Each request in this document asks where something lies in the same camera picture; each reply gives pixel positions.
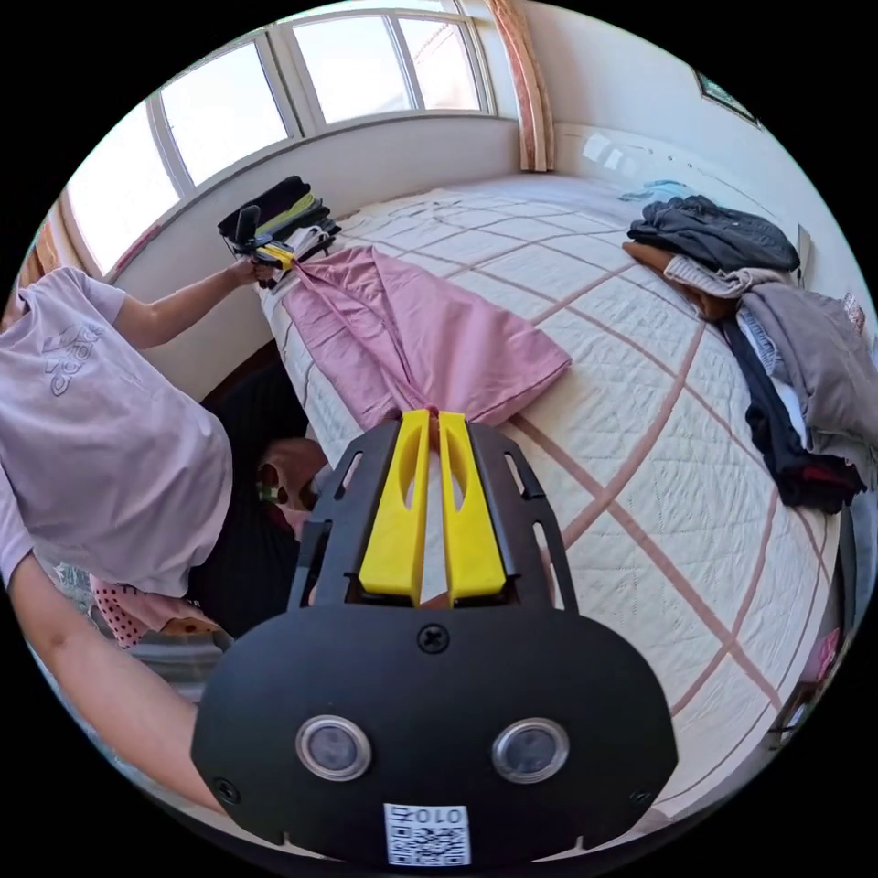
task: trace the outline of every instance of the black pants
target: black pants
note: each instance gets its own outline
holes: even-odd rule
[[[256,477],[268,445],[304,436],[308,420],[280,361],[209,408],[231,443],[231,502],[213,552],[189,572],[186,597],[231,637],[240,637],[286,609],[299,543],[269,518]]]

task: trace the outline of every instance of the person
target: person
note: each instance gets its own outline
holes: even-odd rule
[[[184,597],[239,637],[285,609],[298,543],[256,492],[258,460],[307,419],[283,364],[208,411],[142,350],[270,274],[247,259],[152,304],[61,268],[0,322],[0,575],[25,637],[122,758],[219,809],[189,758],[195,709],[111,644],[41,559]]]

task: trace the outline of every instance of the picture frame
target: picture frame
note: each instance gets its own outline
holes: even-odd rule
[[[725,107],[726,110],[733,112],[736,116],[739,116],[751,125],[755,125],[757,128],[762,127],[759,120],[721,85],[717,85],[712,79],[709,79],[695,69],[692,69],[692,73],[695,75],[695,81],[698,83],[698,89],[701,92],[702,98],[718,103],[721,107]]]

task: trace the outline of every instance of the bed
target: bed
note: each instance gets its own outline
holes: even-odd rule
[[[580,611],[642,652],[671,705],[680,763],[647,827],[721,784],[777,717],[815,641],[839,522],[778,502],[722,337],[621,248],[640,207],[605,183],[518,176],[370,205],[340,221],[337,246],[451,279],[573,357],[502,429],[547,490]],[[359,428],[284,309],[296,284],[261,290],[262,310],[334,464]],[[445,591],[437,469],[424,600]]]

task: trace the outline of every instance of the qr code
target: qr code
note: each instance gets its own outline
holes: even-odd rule
[[[468,866],[469,819],[463,806],[385,805],[391,866]]]

